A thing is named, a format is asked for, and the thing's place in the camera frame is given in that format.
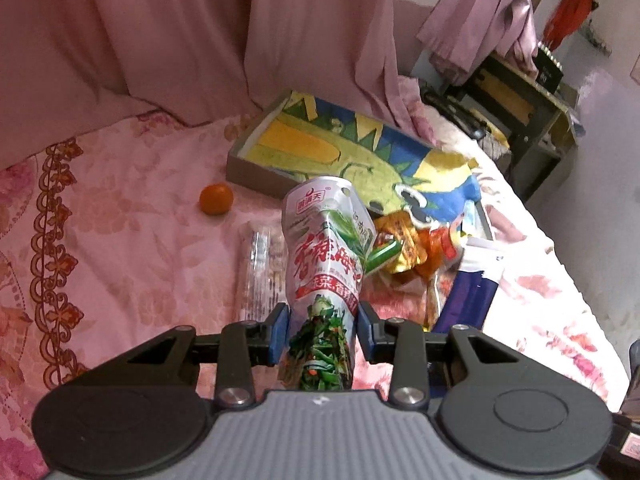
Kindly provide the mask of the white green seaweed snack bag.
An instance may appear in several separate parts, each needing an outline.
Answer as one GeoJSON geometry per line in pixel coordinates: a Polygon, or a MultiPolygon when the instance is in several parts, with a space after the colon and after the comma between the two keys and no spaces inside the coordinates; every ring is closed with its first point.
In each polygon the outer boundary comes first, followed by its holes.
{"type": "Polygon", "coordinates": [[[291,317],[279,380],[288,389],[347,390],[361,283],[376,237],[373,221],[349,181],[318,177],[285,197],[282,232],[291,317]]]}

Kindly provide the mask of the clear peanut snack pack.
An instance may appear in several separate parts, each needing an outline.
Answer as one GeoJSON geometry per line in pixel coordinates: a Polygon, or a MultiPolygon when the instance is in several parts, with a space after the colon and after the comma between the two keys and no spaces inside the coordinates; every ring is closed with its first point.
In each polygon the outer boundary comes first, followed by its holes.
{"type": "Polygon", "coordinates": [[[235,321],[265,321],[285,300],[288,248],[278,220],[252,220],[241,228],[235,321]]]}

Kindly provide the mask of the orange tangerine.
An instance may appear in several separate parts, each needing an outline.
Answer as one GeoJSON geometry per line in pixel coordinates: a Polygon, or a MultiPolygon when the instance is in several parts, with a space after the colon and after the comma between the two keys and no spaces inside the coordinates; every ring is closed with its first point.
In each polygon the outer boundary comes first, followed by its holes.
{"type": "Polygon", "coordinates": [[[207,185],[198,196],[201,212],[209,216],[226,214],[232,208],[234,195],[232,189],[224,182],[207,185]]]}

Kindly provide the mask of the blue white snack pack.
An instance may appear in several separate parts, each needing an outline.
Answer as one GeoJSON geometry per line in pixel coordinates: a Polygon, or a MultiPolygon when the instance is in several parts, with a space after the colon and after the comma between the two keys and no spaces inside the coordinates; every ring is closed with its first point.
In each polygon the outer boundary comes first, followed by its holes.
{"type": "Polygon", "coordinates": [[[493,240],[471,237],[450,293],[432,328],[446,334],[455,325],[483,327],[503,274],[503,252],[493,240]]]}

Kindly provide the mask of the green snack stick pack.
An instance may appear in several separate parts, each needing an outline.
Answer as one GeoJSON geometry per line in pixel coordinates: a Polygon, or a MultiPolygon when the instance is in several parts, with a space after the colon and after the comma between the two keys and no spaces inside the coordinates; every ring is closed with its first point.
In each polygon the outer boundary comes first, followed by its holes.
{"type": "Polygon", "coordinates": [[[393,235],[382,233],[374,242],[364,265],[364,274],[369,275],[395,261],[401,253],[402,244],[393,235]]]}

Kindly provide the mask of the orange red snack bag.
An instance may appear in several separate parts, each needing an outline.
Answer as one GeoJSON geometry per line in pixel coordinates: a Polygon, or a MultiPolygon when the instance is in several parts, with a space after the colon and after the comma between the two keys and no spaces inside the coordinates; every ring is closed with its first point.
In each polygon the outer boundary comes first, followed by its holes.
{"type": "Polygon", "coordinates": [[[418,237],[426,252],[426,260],[418,264],[414,270],[426,282],[437,271],[449,269],[459,261],[466,243],[466,236],[453,226],[419,230],[418,237]]]}

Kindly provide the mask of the yellow brown snack bag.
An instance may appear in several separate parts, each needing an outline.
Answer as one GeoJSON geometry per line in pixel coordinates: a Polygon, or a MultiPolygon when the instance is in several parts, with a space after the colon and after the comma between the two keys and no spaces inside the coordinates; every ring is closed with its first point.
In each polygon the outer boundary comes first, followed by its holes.
{"type": "Polygon", "coordinates": [[[374,225],[378,236],[371,256],[389,274],[408,272],[427,262],[426,249],[407,211],[386,214],[374,225]]]}

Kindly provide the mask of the pink floral bed sheet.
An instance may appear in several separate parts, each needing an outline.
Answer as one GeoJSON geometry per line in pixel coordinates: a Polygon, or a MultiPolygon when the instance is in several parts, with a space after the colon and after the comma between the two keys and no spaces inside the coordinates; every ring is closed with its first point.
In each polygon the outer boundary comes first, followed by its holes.
{"type": "MultiPolygon", "coordinates": [[[[421,136],[476,160],[503,253],[484,325],[492,338],[597,393],[612,411],[628,375],[555,255],[552,240],[478,145],[406,80],[421,136]]],[[[246,127],[231,116],[187,127],[149,112],[45,148],[1,174],[1,474],[47,468],[30,420],[52,388],[179,324],[215,333],[235,317],[242,227],[274,220],[277,200],[235,188],[209,217],[198,196],[222,180],[246,127]]]]}

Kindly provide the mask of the grey box colourful corn lining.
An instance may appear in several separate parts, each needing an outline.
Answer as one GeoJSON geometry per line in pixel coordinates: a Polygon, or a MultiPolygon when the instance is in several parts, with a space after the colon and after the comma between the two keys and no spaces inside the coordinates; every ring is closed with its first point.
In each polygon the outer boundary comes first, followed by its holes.
{"type": "Polygon", "coordinates": [[[339,177],[356,188],[373,217],[404,210],[425,228],[468,212],[473,235],[489,240],[474,166],[474,159],[434,148],[378,118],[287,91],[235,142],[226,177],[275,198],[312,178],[339,177]]]}

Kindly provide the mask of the dark wooden side table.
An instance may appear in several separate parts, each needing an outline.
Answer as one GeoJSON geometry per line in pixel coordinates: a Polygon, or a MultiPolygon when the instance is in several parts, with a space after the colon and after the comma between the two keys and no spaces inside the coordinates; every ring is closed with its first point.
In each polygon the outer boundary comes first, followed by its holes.
{"type": "Polygon", "coordinates": [[[570,109],[541,84],[492,54],[446,96],[469,98],[506,128],[511,161],[506,180],[526,202],[553,178],[573,169],[577,142],[570,109]]]}

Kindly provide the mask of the black box on table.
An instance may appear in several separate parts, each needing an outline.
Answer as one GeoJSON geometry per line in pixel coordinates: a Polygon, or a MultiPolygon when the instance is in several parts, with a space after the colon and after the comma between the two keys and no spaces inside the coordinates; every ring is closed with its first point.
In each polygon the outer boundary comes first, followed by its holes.
{"type": "Polygon", "coordinates": [[[563,79],[563,67],[547,46],[541,42],[533,57],[538,70],[536,81],[550,93],[554,93],[563,79]]]}

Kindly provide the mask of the pink curtain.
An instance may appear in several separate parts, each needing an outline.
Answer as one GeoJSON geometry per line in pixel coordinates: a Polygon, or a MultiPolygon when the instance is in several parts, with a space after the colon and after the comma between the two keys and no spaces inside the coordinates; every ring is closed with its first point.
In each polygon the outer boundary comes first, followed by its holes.
{"type": "Polygon", "coordinates": [[[409,129],[393,0],[1,0],[1,162],[162,108],[189,125],[295,89],[409,129]]]}

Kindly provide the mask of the mauve hanging cloth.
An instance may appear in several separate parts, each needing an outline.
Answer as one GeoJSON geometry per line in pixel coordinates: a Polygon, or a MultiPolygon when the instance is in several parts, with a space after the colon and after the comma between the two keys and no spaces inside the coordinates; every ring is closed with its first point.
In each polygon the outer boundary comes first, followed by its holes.
{"type": "Polygon", "coordinates": [[[438,0],[416,38],[439,75],[455,86],[494,53],[529,77],[538,74],[532,0],[438,0]]]}

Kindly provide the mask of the red hanging garment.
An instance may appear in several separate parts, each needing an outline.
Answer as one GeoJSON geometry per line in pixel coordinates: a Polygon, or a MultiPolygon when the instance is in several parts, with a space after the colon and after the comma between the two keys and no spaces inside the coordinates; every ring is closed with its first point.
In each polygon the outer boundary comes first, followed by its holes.
{"type": "Polygon", "coordinates": [[[566,37],[578,31],[598,6],[597,0],[561,0],[544,26],[542,43],[555,51],[566,37]]]}

